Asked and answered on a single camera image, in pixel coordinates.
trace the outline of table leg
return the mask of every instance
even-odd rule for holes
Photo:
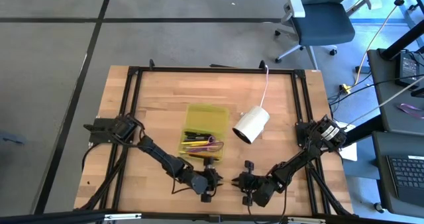
[[[367,122],[348,131],[346,142],[344,142],[343,147],[370,136],[373,131],[384,131],[381,115],[377,115],[376,117],[367,120]]]

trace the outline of chair wheel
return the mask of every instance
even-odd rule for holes
[[[384,213],[384,209],[381,203],[374,203],[374,209],[379,213]]]

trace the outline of office chair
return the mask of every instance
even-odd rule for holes
[[[361,0],[357,5],[345,11],[341,2],[343,0],[288,0],[284,5],[286,15],[282,18],[282,24],[292,27],[299,37],[299,44],[279,55],[276,63],[280,63],[284,56],[293,51],[306,51],[317,70],[318,65],[313,52],[313,46],[326,46],[331,49],[330,55],[337,53],[334,44],[350,42],[355,36],[355,30],[349,16],[361,6],[367,4],[369,9],[382,7],[380,0]],[[275,35],[279,36],[282,29],[277,29]]]

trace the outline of wooden tabletop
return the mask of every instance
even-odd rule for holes
[[[99,108],[101,118],[115,118],[121,104],[128,66],[111,66]],[[329,114],[329,106],[320,71],[307,70],[307,85],[313,116],[319,120]],[[164,213],[213,213],[248,214],[242,205],[243,193],[230,184],[231,179],[245,171],[244,161],[253,161],[254,174],[265,175],[273,165],[287,161],[299,152],[294,124],[297,122],[293,89],[289,75],[270,74],[268,91],[263,108],[270,114],[264,132],[249,145],[242,142],[231,130],[240,119],[241,112],[247,112],[258,105],[265,86],[264,74],[223,74],[183,72],[143,72],[136,118],[143,122],[146,134],[169,154],[178,155],[178,142],[184,126],[187,105],[190,103],[211,103],[226,107],[230,111],[229,128],[225,140],[223,160],[215,164],[224,178],[211,203],[201,203],[200,196],[193,190],[171,195],[172,179],[165,174],[161,165],[139,149],[129,151],[125,177],[119,200],[120,211],[148,211]],[[133,94],[135,76],[130,94]],[[300,81],[299,94],[303,118],[306,120]],[[111,144],[94,148],[87,156],[81,176],[75,207],[81,207],[95,193],[102,183]],[[196,170],[203,170],[198,160],[189,160]],[[325,181],[342,203],[352,212],[343,165],[337,154],[322,155]],[[112,183],[109,197],[113,196]],[[177,184],[176,189],[185,188]],[[287,188],[287,215],[311,215],[305,170],[295,173]],[[323,212],[319,188],[315,184],[319,211]],[[275,193],[266,207],[254,204],[255,215],[281,215],[284,193]]]

